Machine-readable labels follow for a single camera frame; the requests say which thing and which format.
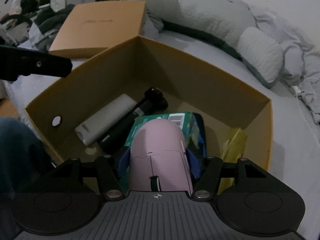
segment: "mouse scroll wheel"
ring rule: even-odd
[[[150,177],[150,188],[153,192],[161,191],[160,181],[158,176]]]

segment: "white power bank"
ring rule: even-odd
[[[116,124],[136,104],[137,102],[131,97],[122,94],[76,127],[76,134],[84,145],[88,146]]]

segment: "wooden floor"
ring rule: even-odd
[[[17,109],[13,106],[11,101],[7,98],[0,99],[0,117],[10,116],[19,118]]]

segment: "bed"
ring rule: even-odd
[[[320,48],[320,0],[243,0],[268,7],[302,29]],[[272,99],[273,149],[269,172],[297,191],[306,204],[306,213],[298,232],[306,239],[318,239],[320,232],[320,126],[316,125],[306,106],[278,82],[267,89],[248,71],[242,62],[197,39],[162,31],[157,40],[188,52],[238,77]],[[30,48],[25,42],[22,47]],[[84,60],[74,60],[74,68]],[[20,76],[12,84],[5,82],[9,98],[21,119],[31,126],[24,113],[26,105],[58,78]]]

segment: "white cable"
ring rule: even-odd
[[[320,81],[320,79],[319,79],[319,78],[314,78],[314,77],[306,78],[305,80],[303,80],[303,81],[301,82],[301,84],[300,84],[300,85],[298,85],[297,87],[295,86],[295,87],[294,87],[294,90],[296,91],[296,98],[297,98],[297,105],[298,105],[298,108],[299,108],[299,110],[300,110],[300,112],[301,112],[301,114],[302,114],[302,116],[303,116],[304,121],[305,121],[305,122],[306,122],[306,124],[308,125],[308,127],[309,127],[309,129],[310,129],[310,132],[312,133],[313,137],[315,138],[315,140],[316,140],[316,142],[317,142],[317,144],[318,144],[318,147],[319,147],[319,149],[320,149],[320,143],[319,143],[319,141],[318,141],[318,139],[317,139],[316,135],[313,133],[312,128],[311,128],[311,126],[309,125],[309,123],[308,123],[307,119],[304,117],[304,114],[303,114],[303,112],[302,112],[302,110],[301,110],[301,108],[300,108],[300,105],[299,105],[298,95],[299,95],[299,93],[301,93],[301,90],[300,90],[300,88],[299,88],[299,87],[302,85],[302,83],[303,83],[303,82],[305,82],[305,81],[306,81],[306,80],[308,80],[308,79],[316,79],[316,80]]]

